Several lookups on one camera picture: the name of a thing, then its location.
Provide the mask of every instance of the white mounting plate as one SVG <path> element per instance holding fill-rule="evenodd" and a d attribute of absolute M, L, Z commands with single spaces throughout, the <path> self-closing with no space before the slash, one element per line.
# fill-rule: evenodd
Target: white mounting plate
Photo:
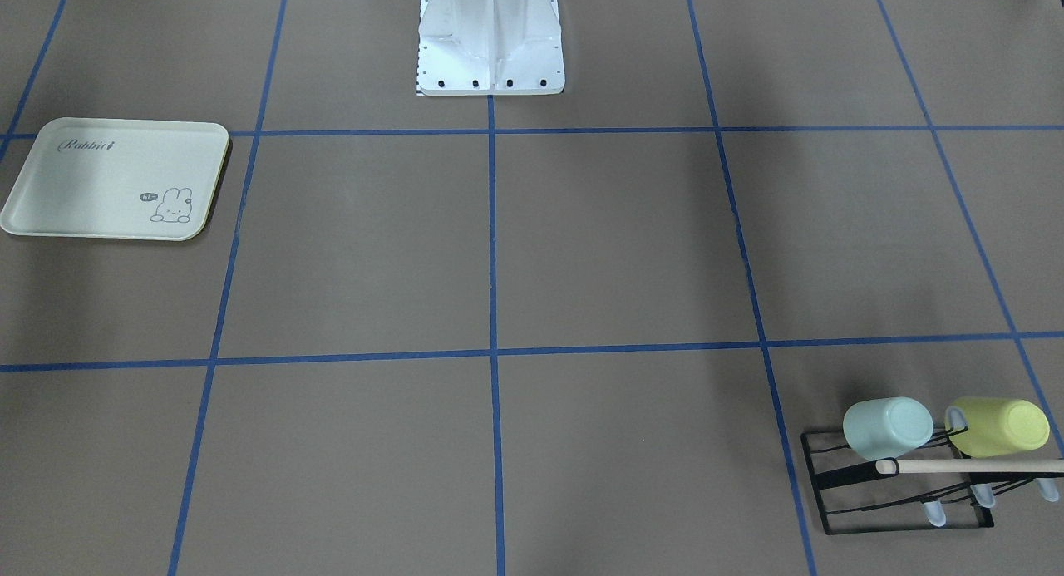
<path fill-rule="evenodd" d="M 429 0 L 420 1 L 420 15 Z M 558 0 L 550 0 L 558 12 Z M 565 89 L 565 63 L 562 42 L 529 40 L 519 49 L 520 54 L 499 62 L 499 83 L 491 83 L 487 62 L 482 57 L 465 54 L 456 43 L 440 43 L 419 38 L 417 50 L 418 96 L 533 96 L 561 94 Z"/>
<path fill-rule="evenodd" d="M 37 134 L 0 212 L 14 235 L 181 242 L 206 225 L 229 132 L 64 117 Z"/>

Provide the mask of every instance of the rectangular tray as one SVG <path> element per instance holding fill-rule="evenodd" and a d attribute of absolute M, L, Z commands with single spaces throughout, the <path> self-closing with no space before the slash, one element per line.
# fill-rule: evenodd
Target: rectangular tray
<path fill-rule="evenodd" d="M 0 227 L 15 235 L 181 242 L 206 225 L 229 132 L 64 117 L 37 134 Z"/>

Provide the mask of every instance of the light blue cup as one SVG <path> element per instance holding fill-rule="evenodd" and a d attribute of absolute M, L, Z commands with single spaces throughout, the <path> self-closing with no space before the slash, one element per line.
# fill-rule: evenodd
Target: light blue cup
<path fill-rule="evenodd" d="M 886 397 L 854 404 L 843 418 L 850 448 L 870 461 L 897 458 L 931 439 L 931 412 L 911 397 Z"/>

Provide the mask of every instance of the yellow cup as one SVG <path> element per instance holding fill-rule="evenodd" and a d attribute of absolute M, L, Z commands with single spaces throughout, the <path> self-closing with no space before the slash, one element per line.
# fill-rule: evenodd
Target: yellow cup
<path fill-rule="evenodd" d="M 949 440 L 972 458 L 1031 451 L 1049 441 L 1049 421 L 1041 408 L 1024 399 L 961 397 L 952 408 L 964 412 L 968 430 Z M 952 428 L 946 411 L 946 428 Z"/>

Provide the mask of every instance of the black metal object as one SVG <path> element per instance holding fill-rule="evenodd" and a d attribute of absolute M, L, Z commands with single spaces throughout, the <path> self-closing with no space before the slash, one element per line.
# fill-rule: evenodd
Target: black metal object
<path fill-rule="evenodd" d="M 820 516 L 820 525 L 824 527 L 825 534 L 851 534 L 860 532 L 897 532 L 897 531 L 912 531 L 912 530 L 958 530 L 958 529 L 972 529 L 972 528 L 993 528 L 994 527 L 994 516 L 991 512 L 978 504 L 970 503 L 974 508 L 976 520 L 974 525 L 968 524 L 955 524 L 947 523 L 946 526 L 935 527 L 930 524 L 921 526 L 909 526 L 909 527 L 898 527 L 898 526 L 877 526 L 875 522 L 870 522 L 867 525 L 862 525 L 860 527 L 852 528 L 839 528 L 831 523 L 831 516 L 838 514 L 848 514 L 854 512 L 874 512 L 878 509 L 885 509 L 891 507 L 897 507 L 905 504 L 917 504 L 922 501 L 934 501 L 942 500 L 944 504 L 954 504 L 970 499 L 971 495 L 967 494 L 962 497 L 958 497 L 951 500 L 945 500 L 945 497 L 950 495 L 955 495 L 957 493 L 965 492 L 968 490 L 969 486 L 977 484 L 980 482 L 985 482 L 984 480 L 976 480 L 970 478 L 968 475 L 963 475 L 964 480 L 949 487 L 944 487 L 942 489 L 935 489 L 932 491 L 925 491 L 903 497 L 901 499 L 896 499 L 892 501 L 886 501 L 882 504 L 871 504 L 865 506 L 855 506 L 848 508 L 827 508 L 824 501 L 822 491 L 828 489 L 835 489 L 838 487 L 848 487 L 853 484 L 862 484 L 865 482 L 874 482 L 876 480 L 882 480 L 885 478 L 895 478 L 897 475 L 883 475 L 879 474 L 876 470 L 876 462 L 861 462 L 854 465 L 845 466 L 842 468 L 835 468 L 830 471 L 825 471 L 822 473 L 816 472 L 816 466 L 813 460 L 815 455 L 824 457 L 825 454 L 829 451 L 835 451 L 848 448 L 847 445 L 836 445 L 835 447 L 829 447 L 826 449 L 813 449 L 810 445 L 811 435 L 835 435 L 842 437 L 842 431 L 837 430 L 822 430 L 822 431 L 807 431 L 801 434 L 801 446 L 802 451 L 805 457 L 805 467 L 809 471 L 810 482 L 813 486 L 813 496 L 816 500 L 817 513 Z M 929 445 L 929 447 L 938 446 L 936 440 L 945 439 L 945 434 L 940 434 L 935 437 Z M 1017 483 L 1017 480 L 1027 480 L 1031 475 L 1024 475 L 1016 478 L 1019 475 L 1000 475 L 1001 478 L 994 478 L 990 482 L 1001 482 L 1000 492 L 1004 493 L 1011 491 L 1012 489 L 1019 487 L 1021 484 Z"/>

